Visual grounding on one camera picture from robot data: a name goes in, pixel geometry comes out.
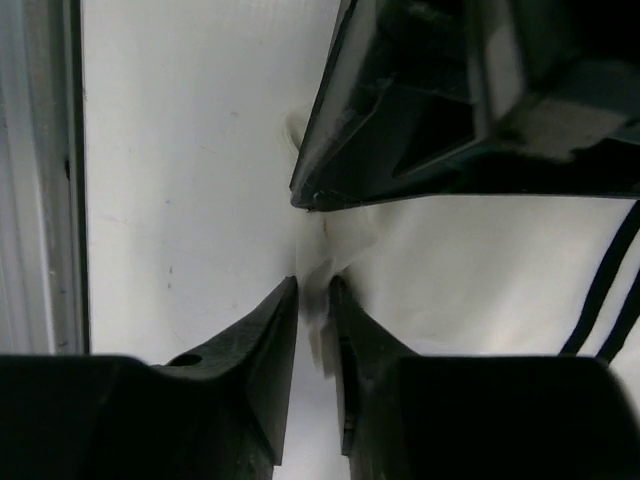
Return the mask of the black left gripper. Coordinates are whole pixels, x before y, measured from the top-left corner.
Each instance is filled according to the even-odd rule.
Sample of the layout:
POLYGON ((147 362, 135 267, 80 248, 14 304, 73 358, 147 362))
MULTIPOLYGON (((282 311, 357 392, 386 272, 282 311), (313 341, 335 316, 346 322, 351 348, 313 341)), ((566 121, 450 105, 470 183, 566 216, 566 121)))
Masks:
POLYGON ((291 202, 639 194, 635 1, 344 1, 291 202))

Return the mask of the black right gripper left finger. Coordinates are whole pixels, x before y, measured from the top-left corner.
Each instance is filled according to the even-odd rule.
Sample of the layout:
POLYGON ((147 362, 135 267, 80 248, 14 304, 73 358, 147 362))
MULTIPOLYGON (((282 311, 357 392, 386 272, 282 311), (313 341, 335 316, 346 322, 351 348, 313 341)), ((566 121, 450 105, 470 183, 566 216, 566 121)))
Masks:
POLYGON ((284 279, 165 365, 5 356, 5 479, 268 479, 283 458, 298 321, 284 279))

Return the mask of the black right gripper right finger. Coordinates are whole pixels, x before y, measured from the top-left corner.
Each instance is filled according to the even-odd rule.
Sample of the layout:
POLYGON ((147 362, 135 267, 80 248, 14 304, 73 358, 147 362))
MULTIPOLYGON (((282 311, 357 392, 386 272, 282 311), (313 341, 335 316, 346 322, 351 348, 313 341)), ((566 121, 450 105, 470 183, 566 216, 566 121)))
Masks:
POLYGON ((423 356, 334 278, 341 451, 354 479, 635 479, 639 424, 603 363, 423 356))

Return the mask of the white sock with black stripes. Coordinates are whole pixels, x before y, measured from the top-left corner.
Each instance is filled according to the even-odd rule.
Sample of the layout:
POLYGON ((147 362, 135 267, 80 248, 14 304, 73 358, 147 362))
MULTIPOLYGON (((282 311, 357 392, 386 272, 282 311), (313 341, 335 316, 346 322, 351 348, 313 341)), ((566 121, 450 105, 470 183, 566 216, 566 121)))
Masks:
POLYGON ((594 355, 639 317, 639 206, 629 200, 426 197, 296 214, 312 358, 337 369, 329 286, 421 353, 594 355))

